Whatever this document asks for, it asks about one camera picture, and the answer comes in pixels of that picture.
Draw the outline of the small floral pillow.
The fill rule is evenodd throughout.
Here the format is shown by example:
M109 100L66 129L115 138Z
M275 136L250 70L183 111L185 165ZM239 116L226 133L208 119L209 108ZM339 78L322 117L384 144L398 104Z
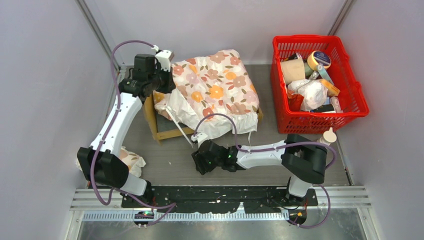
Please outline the small floral pillow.
M118 149L117 154L111 150L81 147L77 152L75 164L85 175L94 178L110 178L114 175L126 177L128 174L140 177L142 168L146 165L140 155L126 150L125 147Z

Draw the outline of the large floral cushion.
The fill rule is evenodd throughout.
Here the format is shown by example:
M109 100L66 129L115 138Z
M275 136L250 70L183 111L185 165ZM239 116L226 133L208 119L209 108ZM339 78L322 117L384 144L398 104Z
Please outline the large floral cushion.
M206 98L224 100L234 98L247 104L260 101L253 82L234 49L220 50L212 55L198 56L171 64L176 88L167 94L181 94L200 102ZM227 120L236 130L234 121Z

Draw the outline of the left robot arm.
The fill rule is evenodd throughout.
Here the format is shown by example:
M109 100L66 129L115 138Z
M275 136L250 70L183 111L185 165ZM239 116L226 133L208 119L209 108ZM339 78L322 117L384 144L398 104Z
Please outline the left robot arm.
M155 55L137 54L132 76L117 85L118 96L101 131L89 147L81 147L77 152L88 181L132 194L141 207L148 207L153 202L153 193L147 190L151 184L130 173L119 154L129 127L146 98L153 92L169 94L175 89L173 58L171 50L159 50Z

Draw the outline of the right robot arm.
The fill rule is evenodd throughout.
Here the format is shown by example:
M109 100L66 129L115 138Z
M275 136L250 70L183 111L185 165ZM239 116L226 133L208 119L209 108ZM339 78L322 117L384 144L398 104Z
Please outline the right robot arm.
M299 205L312 185L324 182L331 145L325 137L312 142L298 134L289 134L285 140L260 146L223 147L204 133L192 136L191 141L197 146L191 156L201 175L217 167L232 173L263 166L285 167L292 173L284 197L290 205Z

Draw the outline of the wooden pet bed frame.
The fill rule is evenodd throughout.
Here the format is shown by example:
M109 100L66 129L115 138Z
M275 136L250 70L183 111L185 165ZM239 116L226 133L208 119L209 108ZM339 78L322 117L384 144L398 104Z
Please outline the wooden pet bed frame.
M143 112L157 142L195 131L207 134L210 139L228 132L247 134L256 131L263 118L258 101L245 103L243 99L237 101L233 97L219 100L207 97L197 102L180 93L155 92L146 99ZM234 122L236 130L226 117Z

